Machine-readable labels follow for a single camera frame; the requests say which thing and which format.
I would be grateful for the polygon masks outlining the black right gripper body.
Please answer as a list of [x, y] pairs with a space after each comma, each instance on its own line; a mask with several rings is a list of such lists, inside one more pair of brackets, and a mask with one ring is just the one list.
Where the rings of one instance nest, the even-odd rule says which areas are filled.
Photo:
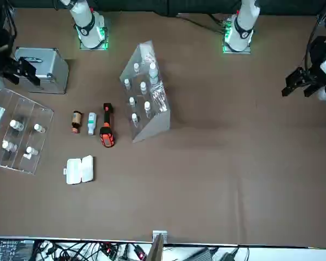
[[0, 76], [22, 76], [22, 72], [23, 69], [21, 59], [0, 59]]

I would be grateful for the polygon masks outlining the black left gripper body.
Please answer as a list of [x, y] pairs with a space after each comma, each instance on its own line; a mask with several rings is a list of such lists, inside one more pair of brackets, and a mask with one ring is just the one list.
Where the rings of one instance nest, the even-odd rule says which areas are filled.
[[326, 85], [326, 75], [320, 67], [303, 68], [302, 86], [317, 85], [320, 88]]

